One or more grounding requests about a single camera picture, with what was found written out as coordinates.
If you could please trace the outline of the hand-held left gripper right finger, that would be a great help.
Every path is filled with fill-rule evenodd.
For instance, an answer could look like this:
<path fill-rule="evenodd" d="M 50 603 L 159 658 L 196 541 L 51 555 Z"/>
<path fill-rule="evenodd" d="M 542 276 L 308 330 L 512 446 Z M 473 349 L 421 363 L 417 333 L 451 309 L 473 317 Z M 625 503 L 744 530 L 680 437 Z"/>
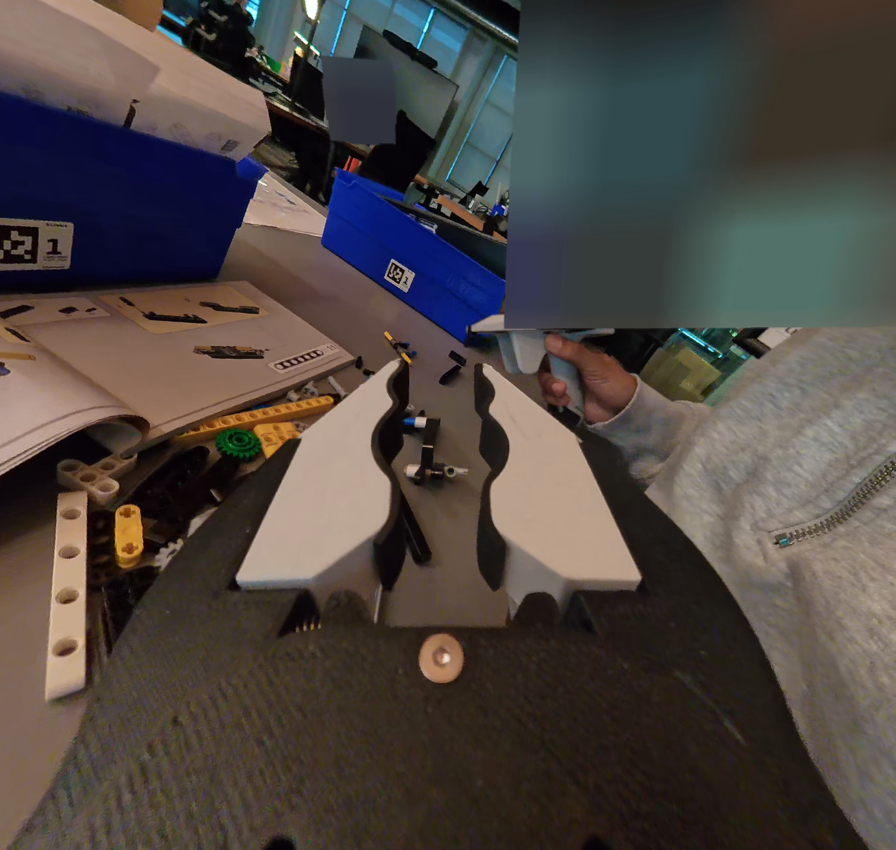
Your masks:
<path fill-rule="evenodd" d="M 488 467 L 476 559 L 510 610 L 532 595 L 566 610 L 583 591 L 633 591 L 632 553 L 574 434 L 495 368 L 475 366 L 478 450 Z"/>

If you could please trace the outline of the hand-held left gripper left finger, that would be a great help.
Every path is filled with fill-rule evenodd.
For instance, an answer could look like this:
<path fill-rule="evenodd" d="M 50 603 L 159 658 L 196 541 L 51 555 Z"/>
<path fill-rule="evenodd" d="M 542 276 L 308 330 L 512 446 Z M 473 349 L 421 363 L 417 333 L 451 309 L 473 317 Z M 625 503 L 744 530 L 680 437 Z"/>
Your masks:
<path fill-rule="evenodd" d="M 395 586 L 406 555 L 399 480 L 409 366 L 386 364 L 297 443 L 236 579 L 242 589 Z"/>

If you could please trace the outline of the black lego assembly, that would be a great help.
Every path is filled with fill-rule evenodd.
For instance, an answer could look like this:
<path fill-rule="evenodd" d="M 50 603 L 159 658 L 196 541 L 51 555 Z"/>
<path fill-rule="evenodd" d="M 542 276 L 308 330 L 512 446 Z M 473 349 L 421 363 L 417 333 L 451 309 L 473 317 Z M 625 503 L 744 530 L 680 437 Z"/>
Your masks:
<path fill-rule="evenodd" d="M 407 479 L 414 485 L 423 485 L 430 482 L 454 481 L 464 479 L 469 475 L 465 467 L 438 462 L 435 459 L 435 442 L 440 431 L 441 420 L 435 417 L 406 416 L 403 421 L 405 433 L 412 432 L 420 435 L 421 453 L 420 463 L 408 464 L 405 467 Z"/>

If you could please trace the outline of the person's right forearm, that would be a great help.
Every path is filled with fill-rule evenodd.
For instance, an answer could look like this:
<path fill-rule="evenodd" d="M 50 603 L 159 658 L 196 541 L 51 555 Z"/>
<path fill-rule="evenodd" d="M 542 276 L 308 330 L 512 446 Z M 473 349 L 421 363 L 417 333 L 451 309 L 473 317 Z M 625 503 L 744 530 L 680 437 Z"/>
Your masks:
<path fill-rule="evenodd" d="M 608 421 L 587 427 L 619 452 L 629 475 L 649 487 L 664 464 L 713 413 L 712 407 L 662 396 L 639 377 L 631 400 Z"/>

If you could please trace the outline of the short yellow lego beam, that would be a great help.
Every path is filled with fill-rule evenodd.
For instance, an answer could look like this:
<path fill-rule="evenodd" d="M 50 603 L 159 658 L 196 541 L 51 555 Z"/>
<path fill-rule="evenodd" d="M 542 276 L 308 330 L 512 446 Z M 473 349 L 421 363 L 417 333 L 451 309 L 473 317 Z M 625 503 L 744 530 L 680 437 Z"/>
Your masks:
<path fill-rule="evenodd" d="M 293 421 L 258 423 L 252 428 L 266 459 L 270 459 L 286 442 L 299 439 L 304 429 Z"/>

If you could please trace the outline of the green lego gear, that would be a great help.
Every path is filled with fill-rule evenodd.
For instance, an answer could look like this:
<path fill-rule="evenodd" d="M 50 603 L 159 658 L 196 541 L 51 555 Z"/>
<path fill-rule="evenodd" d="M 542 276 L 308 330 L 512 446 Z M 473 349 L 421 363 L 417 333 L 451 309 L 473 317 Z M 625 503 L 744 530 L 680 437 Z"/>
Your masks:
<path fill-rule="evenodd" d="M 248 464 L 263 454 L 259 437 L 252 430 L 242 428 L 221 430 L 214 445 L 221 458 L 237 464 Z"/>

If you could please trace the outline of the black lego axle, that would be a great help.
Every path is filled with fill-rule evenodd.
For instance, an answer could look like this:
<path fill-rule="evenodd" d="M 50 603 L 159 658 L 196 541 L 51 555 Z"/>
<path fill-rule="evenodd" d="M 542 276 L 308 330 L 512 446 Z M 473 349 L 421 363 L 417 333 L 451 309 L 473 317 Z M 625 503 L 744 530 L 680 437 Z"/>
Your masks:
<path fill-rule="evenodd" d="M 406 550 L 411 560 L 419 567 L 429 565 L 432 560 L 431 549 L 404 493 L 400 495 L 399 513 Z"/>

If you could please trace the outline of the long yellow lego beam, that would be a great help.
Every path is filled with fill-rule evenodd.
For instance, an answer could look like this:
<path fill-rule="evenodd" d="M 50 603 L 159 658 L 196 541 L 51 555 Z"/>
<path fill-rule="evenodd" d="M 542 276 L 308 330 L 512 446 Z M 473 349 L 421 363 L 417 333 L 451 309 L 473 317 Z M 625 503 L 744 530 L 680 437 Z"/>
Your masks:
<path fill-rule="evenodd" d="M 334 404 L 335 400 L 332 396 L 318 396 L 300 399 L 296 402 L 285 402 L 272 407 L 223 415 L 204 421 L 190 430 L 185 430 L 175 435 L 171 442 L 177 445 L 191 446 L 211 441 L 224 430 L 241 429 L 252 431 L 254 427 L 267 423 L 307 419 L 308 417 L 325 414 L 333 408 Z"/>

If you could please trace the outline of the small white lego pin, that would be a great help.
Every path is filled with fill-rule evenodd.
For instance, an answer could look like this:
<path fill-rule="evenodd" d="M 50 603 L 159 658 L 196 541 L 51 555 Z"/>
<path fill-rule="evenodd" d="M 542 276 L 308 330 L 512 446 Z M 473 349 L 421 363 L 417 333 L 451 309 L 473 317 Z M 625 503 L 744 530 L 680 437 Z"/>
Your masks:
<path fill-rule="evenodd" d="M 289 390 L 286 394 L 286 399 L 290 403 L 298 403 L 322 396 L 331 396 L 338 403 L 348 395 L 342 384 L 332 376 L 326 378 L 325 384 L 326 386 L 319 381 L 308 381 L 302 386 Z"/>

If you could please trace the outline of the pile of black lego pieces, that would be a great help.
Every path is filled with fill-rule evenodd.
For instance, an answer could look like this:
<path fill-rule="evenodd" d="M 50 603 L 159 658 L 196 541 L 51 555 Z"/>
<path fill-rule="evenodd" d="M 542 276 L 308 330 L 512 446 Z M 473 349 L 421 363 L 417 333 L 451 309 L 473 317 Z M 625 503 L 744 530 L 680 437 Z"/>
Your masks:
<path fill-rule="evenodd" d="M 115 514 L 99 511 L 88 521 L 87 618 L 91 652 L 104 662 L 135 608 L 182 548 L 192 524 L 226 497 L 241 464 L 212 457 L 197 446 L 170 457 L 128 498 L 140 509 L 143 550 L 137 563 L 117 563 Z"/>

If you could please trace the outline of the yellow lego connector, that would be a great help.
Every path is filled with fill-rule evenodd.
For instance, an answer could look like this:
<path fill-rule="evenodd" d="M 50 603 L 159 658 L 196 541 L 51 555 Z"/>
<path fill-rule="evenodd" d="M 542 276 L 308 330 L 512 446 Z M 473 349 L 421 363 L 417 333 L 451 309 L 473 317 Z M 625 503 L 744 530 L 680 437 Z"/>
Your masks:
<path fill-rule="evenodd" d="M 118 568 L 136 568 L 144 551 L 140 508 L 134 504 L 120 506 L 114 518 L 115 557 Z"/>

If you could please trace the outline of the lego instruction booklet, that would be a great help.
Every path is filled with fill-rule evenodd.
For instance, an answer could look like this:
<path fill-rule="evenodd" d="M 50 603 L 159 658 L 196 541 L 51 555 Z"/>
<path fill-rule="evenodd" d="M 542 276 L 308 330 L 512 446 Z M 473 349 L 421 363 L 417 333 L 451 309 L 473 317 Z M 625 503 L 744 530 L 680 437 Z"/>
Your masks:
<path fill-rule="evenodd" d="M 352 355 L 243 281 L 2 299 L 1 473 L 108 422 L 168 439 L 323 378 Z"/>

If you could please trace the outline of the white T-shaped lego beam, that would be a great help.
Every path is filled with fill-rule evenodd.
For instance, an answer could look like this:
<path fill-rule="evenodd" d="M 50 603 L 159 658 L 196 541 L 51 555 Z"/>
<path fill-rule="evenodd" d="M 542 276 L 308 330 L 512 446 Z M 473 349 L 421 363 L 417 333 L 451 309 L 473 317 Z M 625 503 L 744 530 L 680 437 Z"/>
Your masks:
<path fill-rule="evenodd" d="M 119 496 L 119 479 L 132 471 L 136 463 L 137 455 L 133 453 L 110 455 L 95 464 L 65 459 L 56 465 L 56 480 L 68 491 L 85 492 L 90 504 L 105 509 Z"/>

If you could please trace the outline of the long white lego beam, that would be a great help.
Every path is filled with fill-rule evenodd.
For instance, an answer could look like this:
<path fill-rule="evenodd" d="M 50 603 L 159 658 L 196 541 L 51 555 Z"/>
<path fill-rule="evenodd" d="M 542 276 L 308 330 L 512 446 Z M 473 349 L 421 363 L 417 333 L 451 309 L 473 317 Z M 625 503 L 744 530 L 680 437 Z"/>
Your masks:
<path fill-rule="evenodd" d="M 58 495 L 44 690 L 48 702 L 85 686 L 87 515 L 86 492 Z"/>

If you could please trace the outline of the person's right hand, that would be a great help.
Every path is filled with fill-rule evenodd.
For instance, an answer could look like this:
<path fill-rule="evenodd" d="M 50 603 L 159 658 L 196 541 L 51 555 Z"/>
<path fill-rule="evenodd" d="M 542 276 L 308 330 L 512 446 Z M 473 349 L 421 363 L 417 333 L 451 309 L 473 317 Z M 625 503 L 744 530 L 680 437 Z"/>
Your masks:
<path fill-rule="evenodd" d="M 585 423 L 597 424 L 612 420 L 627 408 L 635 396 L 638 380 L 614 358 L 569 338 L 548 334 L 546 357 L 538 374 L 543 400 L 552 407 L 568 407 L 567 385 L 551 370 L 549 355 L 576 368 L 583 398 Z"/>

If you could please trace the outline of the blue plastic bin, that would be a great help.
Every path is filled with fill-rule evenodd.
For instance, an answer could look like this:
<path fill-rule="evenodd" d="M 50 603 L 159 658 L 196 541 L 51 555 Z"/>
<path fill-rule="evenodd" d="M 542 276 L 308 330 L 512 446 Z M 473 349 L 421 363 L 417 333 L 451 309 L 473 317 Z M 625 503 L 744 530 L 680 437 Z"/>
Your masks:
<path fill-rule="evenodd" d="M 1 290 L 216 277 L 265 172 L 2 94 Z"/>
<path fill-rule="evenodd" d="M 454 339 L 499 313 L 503 246 L 377 193 L 339 170 L 322 245 Z"/>

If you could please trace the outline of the yellow green box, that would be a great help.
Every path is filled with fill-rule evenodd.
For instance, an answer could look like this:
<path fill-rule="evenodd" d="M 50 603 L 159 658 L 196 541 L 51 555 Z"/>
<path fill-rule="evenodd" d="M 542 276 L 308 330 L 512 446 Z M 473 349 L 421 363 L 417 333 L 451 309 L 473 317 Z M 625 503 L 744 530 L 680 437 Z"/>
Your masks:
<path fill-rule="evenodd" d="M 667 399 L 693 403 L 703 402 L 723 380 L 714 363 L 680 340 L 655 351 L 639 377 Z"/>

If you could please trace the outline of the paper sheet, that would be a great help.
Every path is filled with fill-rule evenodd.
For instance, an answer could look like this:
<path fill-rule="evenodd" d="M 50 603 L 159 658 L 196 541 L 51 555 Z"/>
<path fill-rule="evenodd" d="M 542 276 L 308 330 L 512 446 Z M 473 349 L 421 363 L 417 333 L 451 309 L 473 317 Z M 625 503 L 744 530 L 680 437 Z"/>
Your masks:
<path fill-rule="evenodd" d="M 284 183 L 274 172 L 264 172 L 250 200 L 243 225 L 271 227 L 320 239 L 326 213 Z"/>

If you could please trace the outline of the person's grey hoodie torso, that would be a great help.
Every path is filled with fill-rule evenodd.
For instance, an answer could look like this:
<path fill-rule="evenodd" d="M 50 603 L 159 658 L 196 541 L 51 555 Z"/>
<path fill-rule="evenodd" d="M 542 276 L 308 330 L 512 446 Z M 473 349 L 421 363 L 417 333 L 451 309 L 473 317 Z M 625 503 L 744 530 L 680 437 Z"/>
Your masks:
<path fill-rule="evenodd" d="M 744 609 L 872 848 L 894 848 L 894 328 L 802 329 L 700 414 L 648 494 Z"/>

